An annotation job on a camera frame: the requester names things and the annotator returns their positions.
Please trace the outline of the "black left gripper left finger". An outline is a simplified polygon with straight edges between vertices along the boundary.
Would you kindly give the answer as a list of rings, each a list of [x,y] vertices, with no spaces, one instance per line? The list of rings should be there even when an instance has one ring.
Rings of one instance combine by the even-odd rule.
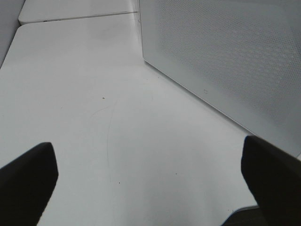
[[[50,142],[36,145],[0,169],[0,224],[38,224],[58,179]]]

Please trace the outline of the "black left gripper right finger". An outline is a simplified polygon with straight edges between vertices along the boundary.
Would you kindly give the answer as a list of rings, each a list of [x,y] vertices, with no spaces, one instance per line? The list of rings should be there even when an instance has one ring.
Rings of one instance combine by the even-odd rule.
[[[267,141],[247,136],[243,178],[270,226],[301,224],[301,162]]]

